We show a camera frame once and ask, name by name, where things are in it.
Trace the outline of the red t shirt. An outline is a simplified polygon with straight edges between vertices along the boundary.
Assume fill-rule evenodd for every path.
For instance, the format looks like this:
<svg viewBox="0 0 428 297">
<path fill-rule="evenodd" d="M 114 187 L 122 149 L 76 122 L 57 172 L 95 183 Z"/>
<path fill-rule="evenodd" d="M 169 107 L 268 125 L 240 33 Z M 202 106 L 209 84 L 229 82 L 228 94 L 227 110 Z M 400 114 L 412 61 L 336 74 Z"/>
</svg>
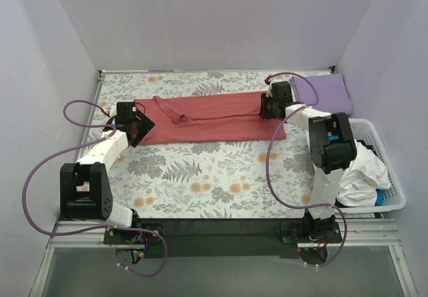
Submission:
<svg viewBox="0 0 428 297">
<path fill-rule="evenodd" d="M 270 140 L 279 122 L 259 116 L 261 92 L 136 99 L 154 122 L 141 145 Z"/>
</svg>

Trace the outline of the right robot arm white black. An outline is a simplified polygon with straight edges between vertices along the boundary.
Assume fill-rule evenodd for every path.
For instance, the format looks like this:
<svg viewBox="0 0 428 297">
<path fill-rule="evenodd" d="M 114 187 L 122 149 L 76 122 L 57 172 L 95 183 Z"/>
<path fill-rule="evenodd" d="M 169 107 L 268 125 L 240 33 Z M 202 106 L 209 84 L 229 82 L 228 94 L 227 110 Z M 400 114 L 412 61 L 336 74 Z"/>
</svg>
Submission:
<svg viewBox="0 0 428 297">
<path fill-rule="evenodd" d="M 340 180 L 357 155 L 349 119 L 343 112 L 323 112 L 298 102 L 292 96 L 289 82 L 271 80 L 265 80 L 268 90 L 261 95 L 259 116 L 266 119 L 277 118 L 281 122 L 267 149 L 267 185 L 280 204 L 289 209 L 304 211 L 303 218 L 281 226 L 280 233 L 291 242 L 304 237 L 309 241 L 319 241 L 329 233 L 338 231 L 334 214 L 342 214 L 340 208 L 335 206 Z M 270 155 L 277 133 L 285 123 L 300 127 L 308 135 L 308 148 L 314 167 L 314 185 L 309 204 L 305 206 L 290 205 L 282 201 L 272 187 Z"/>
</svg>

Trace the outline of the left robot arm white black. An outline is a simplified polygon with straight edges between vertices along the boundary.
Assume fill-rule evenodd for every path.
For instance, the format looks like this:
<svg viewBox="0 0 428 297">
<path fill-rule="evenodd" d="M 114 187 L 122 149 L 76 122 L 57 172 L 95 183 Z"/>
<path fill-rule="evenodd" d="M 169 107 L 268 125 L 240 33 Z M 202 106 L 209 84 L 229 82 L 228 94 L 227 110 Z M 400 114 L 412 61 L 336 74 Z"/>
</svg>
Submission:
<svg viewBox="0 0 428 297">
<path fill-rule="evenodd" d="M 146 116 L 140 102 L 116 102 L 105 114 L 108 121 L 100 125 L 100 141 L 75 163 L 66 163 L 60 169 L 60 212 L 68 219 L 120 227 L 121 238 L 136 243 L 142 237 L 142 227 L 133 221 L 133 210 L 114 201 L 108 171 L 123 151 L 143 140 L 155 123 Z"/>
</svg>

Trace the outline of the folded purple t shirt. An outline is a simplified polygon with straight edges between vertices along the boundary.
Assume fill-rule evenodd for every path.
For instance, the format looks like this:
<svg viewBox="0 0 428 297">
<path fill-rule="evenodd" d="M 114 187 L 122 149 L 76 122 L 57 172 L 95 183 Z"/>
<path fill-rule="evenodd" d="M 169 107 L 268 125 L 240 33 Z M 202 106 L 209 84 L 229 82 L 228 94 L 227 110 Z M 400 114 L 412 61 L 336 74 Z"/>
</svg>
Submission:
<svg viewBox="0 0 428 297">
<path fill-rule="evenodd" d="M 296 76 L 290 78 L 290 84 L 298 101 L 312 105 L 314 109 L 323 112 L 352 114 L 353 103 L 341 74 L 310 76 L 306 79 L 314 89 L 302 78 Z"/>
</svg>

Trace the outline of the floral patterned table mat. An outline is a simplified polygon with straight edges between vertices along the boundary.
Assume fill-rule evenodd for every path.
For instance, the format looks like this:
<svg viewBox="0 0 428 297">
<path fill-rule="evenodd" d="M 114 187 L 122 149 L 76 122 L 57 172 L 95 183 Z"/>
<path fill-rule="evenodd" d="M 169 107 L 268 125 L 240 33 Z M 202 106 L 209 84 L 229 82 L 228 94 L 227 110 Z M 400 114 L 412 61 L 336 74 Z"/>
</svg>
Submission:
<svg viewBox="0 0 428 297">
<path fill-rule="evenodd" d="M 105 74 L 98 104 L 136 98 L 175 98 L 266 89 L 263 72 L 170 72 Z M 270 178 L 278 197 L 305 206 L 314 169 L 304 131 L 288 124 L 286 139 L 273 144 Z M 115 202 L 144 218 L 299 218 L 271 194 L 265 173 L 269 142 L 206 142 L 126 149 L 109 170 Z"/>
</svg>

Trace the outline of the white plastic laundry basket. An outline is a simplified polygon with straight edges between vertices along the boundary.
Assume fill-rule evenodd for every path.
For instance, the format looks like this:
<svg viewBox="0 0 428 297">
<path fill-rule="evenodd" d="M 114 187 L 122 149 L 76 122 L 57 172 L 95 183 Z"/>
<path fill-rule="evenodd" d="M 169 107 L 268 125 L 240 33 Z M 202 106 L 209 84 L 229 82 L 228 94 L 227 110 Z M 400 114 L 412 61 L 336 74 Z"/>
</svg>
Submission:
<svg viewBox="0 0 428 297">
<path fill-rule="evenodd" d="M 349 122 L 354 138 L 363 140 L 367 145 L 373 146 L 378 158 L 387 166 L 391 186 L 384 190 L 383 204 L 381 206 L 349 207 L 345 208 L 344 212 L 347 214 L 389 213 L 404 208 L 406 197 L 375 126 L 369 120 L 362 118 L 350 118 Z"/>
</svg>

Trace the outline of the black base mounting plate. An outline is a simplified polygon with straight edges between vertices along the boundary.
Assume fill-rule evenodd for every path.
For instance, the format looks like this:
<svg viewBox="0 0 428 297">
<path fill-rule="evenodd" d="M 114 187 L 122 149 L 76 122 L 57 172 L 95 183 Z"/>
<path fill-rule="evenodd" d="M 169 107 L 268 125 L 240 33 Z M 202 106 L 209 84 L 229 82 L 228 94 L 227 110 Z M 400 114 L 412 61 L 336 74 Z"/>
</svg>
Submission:
<svg viewBox="0 0 428 297">
<path fill-rule="evenodd" d="M 279 256 L 298 258 L 298 245 L 340 243 L 337 222 L 310 227 L 303 219 L 142 219 L 136 231 L 109 229 L 106 245 L 148 249 L 146 258 Z"/>
</svg>

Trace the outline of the aluminium frame rail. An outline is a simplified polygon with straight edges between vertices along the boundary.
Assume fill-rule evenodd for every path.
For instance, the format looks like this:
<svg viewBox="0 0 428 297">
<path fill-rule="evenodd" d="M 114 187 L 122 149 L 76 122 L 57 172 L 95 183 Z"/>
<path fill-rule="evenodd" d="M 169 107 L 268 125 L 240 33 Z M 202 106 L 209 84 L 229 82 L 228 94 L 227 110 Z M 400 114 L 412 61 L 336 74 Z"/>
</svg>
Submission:
<svg viewBox="0 0 428 297">
<path fill-rule="evenodd" d="M 147 247 L 106 245 L 101 229 L 54 238 L 33 296 L 416 296 L 395 222 L 349 218 L 346 243 L 298 258 L 146 258 Z"/>
</svg>

